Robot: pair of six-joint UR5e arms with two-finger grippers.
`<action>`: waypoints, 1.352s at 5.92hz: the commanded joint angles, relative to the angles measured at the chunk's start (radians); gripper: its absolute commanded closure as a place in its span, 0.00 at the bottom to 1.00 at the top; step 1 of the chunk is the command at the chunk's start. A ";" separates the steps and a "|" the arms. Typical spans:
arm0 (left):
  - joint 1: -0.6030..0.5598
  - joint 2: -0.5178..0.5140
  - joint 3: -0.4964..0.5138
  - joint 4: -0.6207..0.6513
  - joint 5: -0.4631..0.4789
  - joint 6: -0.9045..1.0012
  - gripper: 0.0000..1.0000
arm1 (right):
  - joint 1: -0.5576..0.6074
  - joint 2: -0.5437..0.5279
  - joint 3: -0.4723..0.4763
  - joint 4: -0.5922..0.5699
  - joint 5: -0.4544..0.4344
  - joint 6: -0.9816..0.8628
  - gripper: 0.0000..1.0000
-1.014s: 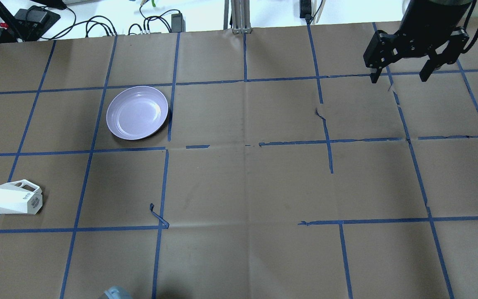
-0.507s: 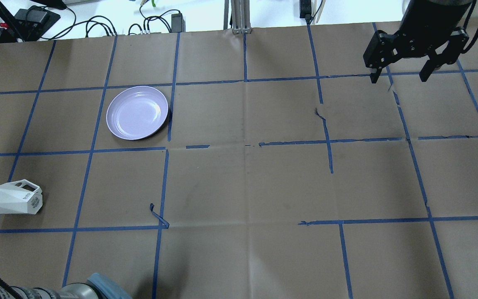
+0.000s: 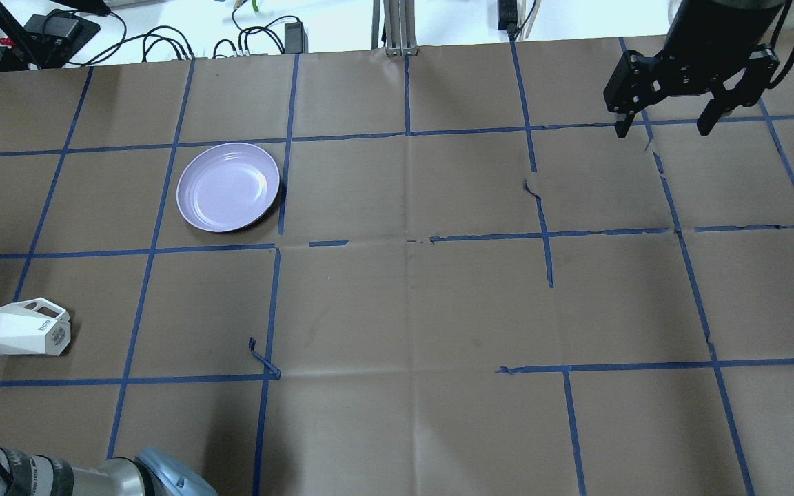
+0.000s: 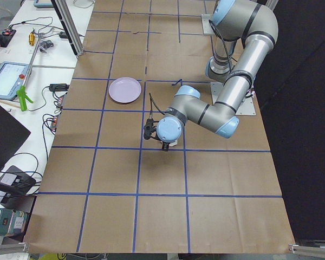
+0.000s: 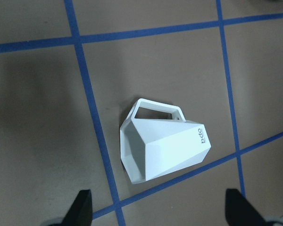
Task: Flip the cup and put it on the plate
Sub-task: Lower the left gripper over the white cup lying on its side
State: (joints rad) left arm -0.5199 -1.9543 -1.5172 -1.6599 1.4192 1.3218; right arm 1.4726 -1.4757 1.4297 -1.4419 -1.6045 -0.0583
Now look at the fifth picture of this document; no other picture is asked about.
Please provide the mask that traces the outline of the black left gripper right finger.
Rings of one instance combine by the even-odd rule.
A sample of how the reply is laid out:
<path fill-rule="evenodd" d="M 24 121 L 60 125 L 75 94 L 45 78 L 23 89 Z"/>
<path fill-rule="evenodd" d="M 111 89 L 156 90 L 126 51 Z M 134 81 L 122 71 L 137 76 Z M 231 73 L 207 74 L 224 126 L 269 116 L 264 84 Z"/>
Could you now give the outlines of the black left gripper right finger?
<path fill-rule="evenodd" d="M 225 219 L 229 226 L 265 226 L 266 221 L 238 189 L 225 193 Z"/>

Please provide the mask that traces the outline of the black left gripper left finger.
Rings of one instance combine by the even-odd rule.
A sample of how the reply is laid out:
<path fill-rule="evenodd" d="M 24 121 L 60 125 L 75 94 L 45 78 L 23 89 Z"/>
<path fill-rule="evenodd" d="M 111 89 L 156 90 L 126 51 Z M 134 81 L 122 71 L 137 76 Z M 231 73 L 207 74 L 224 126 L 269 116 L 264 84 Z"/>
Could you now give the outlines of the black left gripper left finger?
<path fill-rule="evenodd" d="M 64 226 L 90 226 L 92 224 L 92 194 L 81 190 L 63 219 Z"/>

